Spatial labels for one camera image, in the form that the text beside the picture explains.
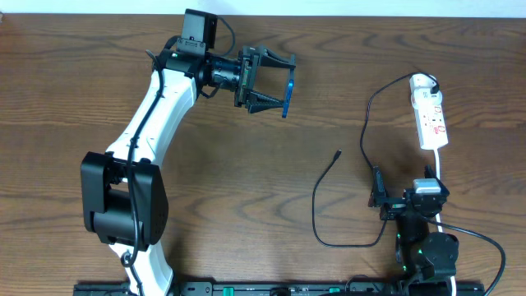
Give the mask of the blue Galaxy smartphone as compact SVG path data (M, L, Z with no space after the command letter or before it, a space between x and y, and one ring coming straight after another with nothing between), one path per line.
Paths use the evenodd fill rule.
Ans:
M282 112L282 118L286 118L288 116L288 109L290 105L290 101L292 99L292 93L294 88L294 80L289 79L284 90L284 104L283 104L283 112Z

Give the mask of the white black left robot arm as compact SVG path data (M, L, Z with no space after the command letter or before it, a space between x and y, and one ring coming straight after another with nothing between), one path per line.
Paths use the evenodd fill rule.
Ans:
M122 284L76 284L75 295L177 295L178 284L160 239L168 221L161 167L178 125L203 86L230 90L249 113L288 110L295 56L260 45L237 58L210 53L212 38L175 35L152 58L150 86L121 136L104 153L81 162L85 228L118 255L129 277Z

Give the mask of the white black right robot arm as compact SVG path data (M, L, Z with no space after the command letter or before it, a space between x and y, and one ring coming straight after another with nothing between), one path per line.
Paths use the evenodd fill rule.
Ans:
M381 220L396 223L396 256L408 275L418 282L438 282L455 276L459 240L452 234L429 229L450 194L431 167L426 166L424 177L415 179L401 197L389 195L377 166L372 175L369 206L380 210Z

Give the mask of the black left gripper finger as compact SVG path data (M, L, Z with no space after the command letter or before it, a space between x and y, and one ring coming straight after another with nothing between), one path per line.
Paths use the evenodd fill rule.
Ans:
M270 95L251 90L246 99L248 113L259 113L268 109L279 109L284 107L284 101Z
M294 69L296 67L295 55L292 54L289 59L279 56L277 53L268 49L266 46L257 48L260 55L258 65L262 67L273 67L283 69Z

